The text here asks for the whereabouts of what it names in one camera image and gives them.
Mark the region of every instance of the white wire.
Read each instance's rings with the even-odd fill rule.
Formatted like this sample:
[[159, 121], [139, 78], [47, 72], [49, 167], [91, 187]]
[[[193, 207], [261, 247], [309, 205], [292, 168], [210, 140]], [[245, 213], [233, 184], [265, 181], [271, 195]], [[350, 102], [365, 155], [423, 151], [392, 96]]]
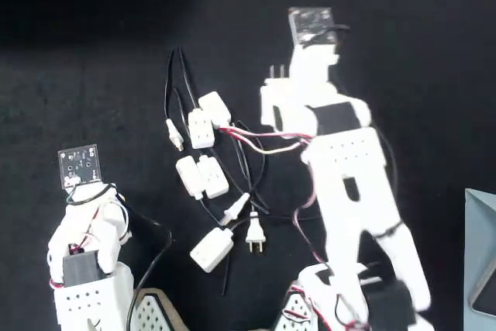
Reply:
[[274, 137], [278, 137], [278, 136], [300, 137], [300, 136], [303, 136], [303, 137], [306, 137], [309, 139], [312, 138], [312, 136], [307, 135], [305, 133], [289, 133], [289, 132], [255, 133], [255, 132], [246, 131], [245, 129], [241, 129], [241, 128], [236, 127], [236, 126], [224, 126], [224, 127], [221, 127], [220, 129], [225, 129], [227, 131], [233, 131], [237, 134], [241, 134], [244, 136], [250, 136], [250, 137], [271, 137], [271, 136], [274, 136]]
[[271, 154], [277, 154], [277, 153], [284, 153], [286, 151], [291, 151], [291, 150], [297, 149], [297, 148], [299, 148], [301, 146], [301, 143], [298, 142], [298, 143], [293, 143], [289, 147], [281, 147], [279, 149], [264, 150], [264, 149], [260, 149], [259, 147], [257, 147], [257, 145], [255, 145], [254, 143], [252, 143], [250, 140], [248, 140], [243, 135], [240, 135], [238, 133], [235, 133], [233, 135], [234, 135], [235, 138], [237, 138], [237, 139], [243, 141], [244, 143], [246, 143], [248, 146], [250, 146], [256, 152], [258, 152], [260, 154], [265, 154], [265, 155], [271, 155]]

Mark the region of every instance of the black fabric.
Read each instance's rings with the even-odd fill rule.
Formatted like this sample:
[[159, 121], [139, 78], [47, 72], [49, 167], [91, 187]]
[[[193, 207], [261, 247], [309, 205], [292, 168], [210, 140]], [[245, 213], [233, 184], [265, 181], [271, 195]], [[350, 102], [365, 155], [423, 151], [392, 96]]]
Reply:
[[[288, 222], [272, 220], [262, 221], [264, 256], [250, 255], [244, 226], [221, 298], [223, 264], [205, 274], [188, 256], [213, 225], [174, 169], [162, 93], [167, 53], [181, 45], [196, 91], [218, 91], [236, 118], [262, 130], [260, 86], [271, 64], [291, 56], [290, 6], [331, 6], [351, 26], [340, 84], [368, 102], [394, 147], [398, 207], [432, 292], [425, 315], [438, 330], [462, 329], [463, 189], [496, 191], [494, 0], [0, 0], [3, 329], [56, 328], [45, 256], [66, 198], [57, 151], [89, 143], [104, 179], [173, 231], [147, 286], [165, 290], [192, 330], [272, 324], [312, 255]], [[216, 146], [240, 177], [230, 141], [219, 136]], [[297, 153], [270, 157], [260, 192], [278, 214], [306, 199]], [[210, 207], [221, 216], [237, 196]], [[135, 278], [164, 236], [140, 225], [122, 250]], [[302, 225], [322, 252], [321, 222]]]

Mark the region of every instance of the white connector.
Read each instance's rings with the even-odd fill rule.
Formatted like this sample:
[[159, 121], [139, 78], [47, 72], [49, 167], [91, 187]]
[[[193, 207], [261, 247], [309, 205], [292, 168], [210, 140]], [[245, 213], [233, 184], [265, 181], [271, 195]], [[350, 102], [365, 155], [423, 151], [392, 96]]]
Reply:
[[169, 130], [169, 139], [179, 151], [183, 151], [183, 136], [179, 133], [172, 119], [166, 119], [167, 129]]
[[188, 114], [189, 136], [193, 149], [213, 147], [215, 142], [212, 121], [201, 109], [193, 109]]
[[233, 248], [233, 232], [214, 228], [190, 252], [191, 258], [205, 272], [210, 273]]
[[187, 157], [178, 160], [176, 162], [176, 170], [179, 173], [179, 176], [181, 176], [181, 180], [189, 195], [195, 197], [196, 200], [202, 199], [202, 193], [205, 190], [205, 186], [203, 185], [200, 170], [193, 157], [188, 155]]
[[224, 211], [224, 217], [220, 220], [220, 225], [226, 226], [231, 221], [238, 218], [239, 213], [243, 210], [243, 207], [250, 199], [250, 194], [243, 193], [237, 201], [235, 201], [231, 207]]
[[229, 191], [229, 182], [227, 182], [224, 171], [214, 157], [200, 156], [197, 166], [203, 179], [205, 193], [210, 199]]
[[258, 250], [260, 253], [264, 251], [264, 243], [266, 241], [264, 229], [260, 225], [260, 220], [258, 219], [258, 212], [250, 212], [250, 226], [248, 227], [248, 232], [246, 233], [246, 242], [250, 245], [250, 252], [253, 252], [253, 244], [258, 244]]
[[210, 117], [214, 128], [226, 127], [231, 123], [231, 113], [216, 91], [200, 97], [198, 104]]

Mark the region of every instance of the red wire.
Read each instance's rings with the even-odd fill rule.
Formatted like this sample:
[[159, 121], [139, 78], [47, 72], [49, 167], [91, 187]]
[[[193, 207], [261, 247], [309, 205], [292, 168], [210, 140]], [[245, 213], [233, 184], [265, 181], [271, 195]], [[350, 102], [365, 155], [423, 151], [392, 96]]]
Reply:
[[307, 135], [305, 133], [251, 133], [249, 131], [237, 131], [233, 128], [219, 127], [219, 130], [225, 133], [237, 133], [242, 136], [252, 136], [252, 137], [281, 137], [281, 136], [293, 136], [293, 137], [303, 137], [304, 139], [313, 139], [313, 136]]

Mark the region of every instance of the circuit board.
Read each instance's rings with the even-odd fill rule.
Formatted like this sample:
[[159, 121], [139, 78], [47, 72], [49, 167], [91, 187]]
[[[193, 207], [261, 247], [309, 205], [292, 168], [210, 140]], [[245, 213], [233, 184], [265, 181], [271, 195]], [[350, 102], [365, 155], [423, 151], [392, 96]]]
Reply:
[[96, 144], [58, 152], [62, 189], [102, 180]]

